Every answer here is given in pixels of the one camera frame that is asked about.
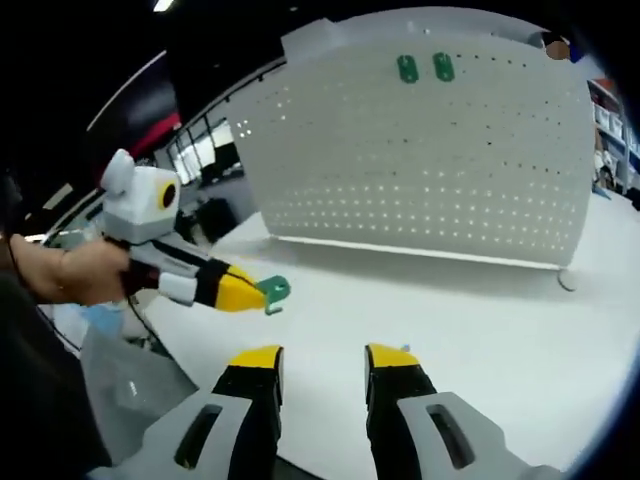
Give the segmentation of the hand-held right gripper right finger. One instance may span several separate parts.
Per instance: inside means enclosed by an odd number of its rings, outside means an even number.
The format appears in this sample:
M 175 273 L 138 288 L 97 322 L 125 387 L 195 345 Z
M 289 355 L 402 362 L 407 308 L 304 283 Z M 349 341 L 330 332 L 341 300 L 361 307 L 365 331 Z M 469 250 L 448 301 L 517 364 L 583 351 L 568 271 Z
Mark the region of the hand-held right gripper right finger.
M 365 346 L 367 437 L 379 479 L 562 479 L 506 446 L 503 430 L 452 392 L 439 392 L 412 354 Z

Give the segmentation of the person's left hand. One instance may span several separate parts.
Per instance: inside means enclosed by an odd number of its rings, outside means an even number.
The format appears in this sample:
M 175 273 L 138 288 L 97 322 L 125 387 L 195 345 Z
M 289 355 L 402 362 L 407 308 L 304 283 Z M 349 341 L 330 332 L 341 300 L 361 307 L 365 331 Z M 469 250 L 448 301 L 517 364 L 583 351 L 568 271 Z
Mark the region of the person's left hand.
M 91 306 L 125 297 L 121 274 L 129 269 L 129 256 L 111 243 L 95 240 L 63 250 L 15 235 L 11 248 L 29 289 L 46 302 Z

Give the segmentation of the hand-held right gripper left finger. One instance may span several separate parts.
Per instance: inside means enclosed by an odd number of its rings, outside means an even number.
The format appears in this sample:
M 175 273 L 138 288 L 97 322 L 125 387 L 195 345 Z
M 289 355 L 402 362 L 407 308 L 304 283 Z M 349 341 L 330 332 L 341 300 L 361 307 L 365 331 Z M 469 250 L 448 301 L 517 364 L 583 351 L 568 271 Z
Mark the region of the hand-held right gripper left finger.
M 235 356 L 199 390 L 148 427 L 141 447 L 89 479 L 271 479 L 281 437 L 284 348 Z

